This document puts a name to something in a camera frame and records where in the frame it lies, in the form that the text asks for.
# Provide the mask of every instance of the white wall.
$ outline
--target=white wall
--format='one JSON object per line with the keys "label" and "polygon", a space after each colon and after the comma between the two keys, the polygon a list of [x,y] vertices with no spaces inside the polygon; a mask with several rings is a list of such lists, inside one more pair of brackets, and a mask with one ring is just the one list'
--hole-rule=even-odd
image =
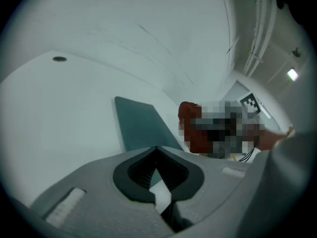
{"label": "white wall", "polygon": [[228,49],[223,0],[25,0],[0,39],[0,82],[56,50],[132,75],[179,104],[218,87]]}
{"label": "white wall", "polygon": [[263,102],[273,115],[281,130],[287,132],[288,127],[291,126],[292,122],[279,102],[254,79],[246,77],[237,71],[233,71],[222,81],[221,87],[219,87],[216,94],[214,94],[211,98],[214,100],[221,100],[237,80],[252,91],[261,102]]}
{"label": "white wall", "polygon": [[[55,56],[68,60],[52,61]],[[125,152],[115,96],[152,104],[185,146],[178,106],[161,90],[99,63],[49,52],[0,84],[0,179],[7,192],[29,206],[80,166]]]}

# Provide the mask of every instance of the white ceiling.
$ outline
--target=white ceiling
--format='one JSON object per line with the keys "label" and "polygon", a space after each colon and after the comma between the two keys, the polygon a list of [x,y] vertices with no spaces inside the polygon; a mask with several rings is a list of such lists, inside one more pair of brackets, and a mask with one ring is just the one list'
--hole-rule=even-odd
{"label": "white ceiling", "polygon": [[0,82],[51,50],[133,75],[175,103],[208,98],[227,73],[223,0],[25,0],[0,40]]}

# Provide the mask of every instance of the cable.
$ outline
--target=cable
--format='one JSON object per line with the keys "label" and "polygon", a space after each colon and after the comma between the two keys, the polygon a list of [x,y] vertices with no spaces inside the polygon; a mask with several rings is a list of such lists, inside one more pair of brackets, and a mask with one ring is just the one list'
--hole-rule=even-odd
{"label": "cable", "polygon": [[251,155],[253,154],[254,149],[255,149],[255,148],[253,148],[253,149],[252,149],[251,153],[249,154],[249,156],[248,156],[248,158],[246,159],[246,161],[245,161],[245,162],[247,162],[247,161],[249,160],[249,158],[250,158],[250,157],[251,157]]}
{"label": "cable", "polygon": [[246,158],[248,158],[249,155],[252,154],[253,149],[251,149],[251,150],[248,152],[248,154],[247,154],[246,156],[244,156],[242,159],[240,159],[239,161],[241,162],[241,161],[244,161]]}

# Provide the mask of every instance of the gray surface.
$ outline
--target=gray surface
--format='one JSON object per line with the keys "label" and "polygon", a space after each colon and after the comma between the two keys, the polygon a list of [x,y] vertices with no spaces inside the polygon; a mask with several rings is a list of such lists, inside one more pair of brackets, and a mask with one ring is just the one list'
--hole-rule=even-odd
{"label": "gray surface", "polygon": [[[180,217],[194,225],[175,235],[154,205],[128,200],[112,180],[116,165],[148,148],[84,165],[44,192],[31,211],[44,217],[68,191],[78,187],[87,193],[61,227],[76,237],[265,235],[289,213],[309,184],[316,161],[315,139],[313,133],[286,139],[271,152],[258,154],[252,164],[203,158],[170,147],[158,147],[199,166],[205,175],[204,184],[191,199],[176,202]],[[225,167],[244,171],[245,176],[238,178],[224,173]]]}
{"label": "gray surface", "polygon": [[222,172],[223,168],[229,167],[246,172],[251,166],[249,163],[204,158],[169,147],[163,148],[199,166],[204,172],[205,182],[195,196],[190,200],[176,203],[181,217],[190,220],[192,223],[198,223],[211,214],[228,199],[240,184],[241,178],[224,174]]}
{"label": "gray surface", "polygon": [[[241,179],[239,186],[237,186],[232,193],[228,195],[229,197],[224,198],[224,201],[214,208],[213,211],[210,211],[202,221],[183,232],[177,233],[174,237],[209,237],[211,234],[213,237],[237,237],[239,224],[257,190],[267,157],[268,152],[261,152],[258,154],[253,163],[250,165],[246,176]],[[195,205],[200,209],[204,206],[209,211],[209,205],[205,202],[205,200],[208,199],[209,193],[213,193],[213,190],[217,190],[217,186],[218,183],[215,184],[215,187],[209,187],[209,189],[202,191],[201,193],[203,194],[203,198],[200,202],[197,200],[195,200],[195,204],[192,204],[190,200],[185,203],[178,202],[177,205],[183,212],[182,216],[189,218],[189,211],[195,209]],[[203,216],[203,212],[201,210],[194,211],[194,213],[200,218]]]}
{"label": "gray surface", "polygon": [[148,148],[85,164],[46,190],[31,206],[40,217],[74,187],[87,193],[67,217],[61,230],[79,237],[166,237],[173,234],[154,204],[130,201],[114,185],[112,174],[121,162]]}

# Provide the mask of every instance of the red object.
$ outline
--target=red object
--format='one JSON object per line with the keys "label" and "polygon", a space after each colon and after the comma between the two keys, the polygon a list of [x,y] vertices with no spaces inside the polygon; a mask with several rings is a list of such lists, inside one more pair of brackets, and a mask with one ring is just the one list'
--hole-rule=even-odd
{"label": "red object", "polygon": [[212,142],[208,142],[207,131],[196,130],[190,125],[190,119],[202,118],[202,107],[192,102],[182,102],[178,109],[178,118],[190,152],[212,153]]}

